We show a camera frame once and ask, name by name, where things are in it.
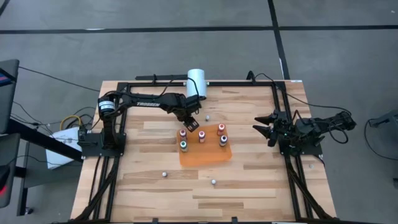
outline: white cylinder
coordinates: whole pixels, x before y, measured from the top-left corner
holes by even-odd
[[[193,81],[195,81],[195,83],[197,84],[200,98],[202,99],[206,98],[207,85],[205,80],[205,71],[197,68],[191,69],[188,71],[188,78],[193,79]],[[197,90],[195,88],[195,84],[193,83],[193,81],[190,79],[187,80],[187,97],[197,94]]]

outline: yellow cable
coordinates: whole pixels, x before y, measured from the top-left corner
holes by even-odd
[[[64,123],[67,119],[69,119],[69,118],[77,118],[77,119],[79,120],[79,126],[81,126],[81,119],[80,119],[80,117],[77,116],[77,115],[70,115],[70,116],[67,116],[66,118],[64,118],[64,119],[61,121],[61,123],[60,123],[60,131],[62,131],[63,123]]]

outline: gray floor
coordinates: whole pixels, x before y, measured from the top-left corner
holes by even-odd
[[[275,8],[281,26],[398,24],[394,0],[277,0]],[[260,0],[11,0],[0,17],[0,29],[271,24],[267,1]],[[367,119],[398,108],[398,30],[283,31],[281,35],[291,79],[304,81],[309,102],[348,108],[358,123],[348,133],[348,144],[339,145],[329,136],[322,144],[338,216],[396,223],[398,190],[392,178],[398,177],[398,163],[379,158],[366,147],[363,127]],[[194,67],[203,68],[207,78],[244,78],[248,70],[282,78],[273,31],[19,34],[0,35],[0,45],[0,60],[18,58],[22,66],[92,88],[100,88],[102,80],[181,74]],[[97,97],[95,92],[20,71],[16,101],[45,123],[95,106]],[[337,113],[311,111],[314,116]],[[27,118],[17,107],[13,112]],[[383,138],[385,134],[382,129],[369,130],[368,136],[378,152],[398,157],[393,151],[396,142]],[[28,206],[36,208],[35,213],[16,217],[12,202],[0,210],[0,222],[66,221],[77,183],[78,179],[68,179],[34,187]]]

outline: orange tray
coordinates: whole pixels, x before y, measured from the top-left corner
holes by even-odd
[[[200,131],[204,131],[206,134],[204,143],[199,143],[198,133]],[[192,133],[187,131],[188,151],[182,152],[180,149],[180,130],[178,130],[177,147],[180,153],[180,164],[182,166],[199,166],[230,160],[232,158],[232,151],[229,139],[227,144],[221,147],[220,136],[217,135],[217,131],[218,124],[200,126]],[[225,126],[224,135],[228,136],[227,126]]]

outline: wooden tabletop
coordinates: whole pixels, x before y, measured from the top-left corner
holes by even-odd
[[[103,82],[100,95],[115,90],[117,84],[117,81]],[[286,81],[286,87],[291,95],[307,100],[303,83]],[[132,92],[160,94],[163,89],[134,87]],[[169,87],[167,92],[186,94],[186,88]],[[230,222],[234,216],[247,222],[295,220],[279,147],[268,147],[265,137],[252,128],[259,124],[254,117],[269,115],[274,110],[271,88],[208,87],[207,92],[200,113],[193,116],[201,126],[227,125],[231,160],[211,166],[181,167],[175,135],[183,124],[174,114],[158,108],[129,108],[127,144],[119,166],[112,222],[151,222],[152,218],[159,218],[160,222]],[[283,102],[280,92],[279,100]],[[292,98],[289,102],[292,111],[310,116],[307,105]],[[209,122],[205,121],[206,115],[210,116]],[[101,128],[102,123],[98,123],[95,131],[100,132]],[[335,216],[323,164],[313,156],[302,156],[302,160],[309,191],[327,213]],[[71,218],[88,204],[96,161],[94,157],[84,161]],[[162,177],[163,171],[169,173],[167,178]],[[211,184],[212,179],[217,181],[216,185]],[[297,195],[304,217],[299,189]],[[100,218],[104,217],[104,201]]]

